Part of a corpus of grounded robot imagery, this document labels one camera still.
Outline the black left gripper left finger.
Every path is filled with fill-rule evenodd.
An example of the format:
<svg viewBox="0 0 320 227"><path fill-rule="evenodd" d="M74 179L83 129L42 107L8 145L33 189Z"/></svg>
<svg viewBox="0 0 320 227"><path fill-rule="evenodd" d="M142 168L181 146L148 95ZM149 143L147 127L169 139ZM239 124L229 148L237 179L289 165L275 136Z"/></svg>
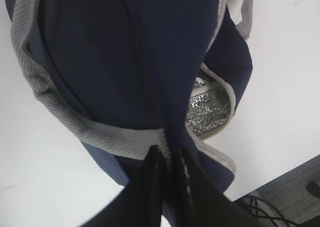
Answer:
<svg viewBox="0 0 320 227"><path fill-rule="evenodd" d="M161 225L165 159L158 146L150 147L138 173L84 227L159 227Z"/></svg>

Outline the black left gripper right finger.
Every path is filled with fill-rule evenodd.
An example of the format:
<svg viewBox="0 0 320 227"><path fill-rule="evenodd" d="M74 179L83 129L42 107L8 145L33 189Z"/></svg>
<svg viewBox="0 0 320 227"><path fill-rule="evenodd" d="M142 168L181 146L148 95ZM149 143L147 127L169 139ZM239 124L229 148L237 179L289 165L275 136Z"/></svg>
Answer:
<svg viewBox="0 0 320 227"><path fill-rule="evenodd" d="M180 149L175 170L175 210L179 227L262 226L213 185L186 148Z"/></svg>

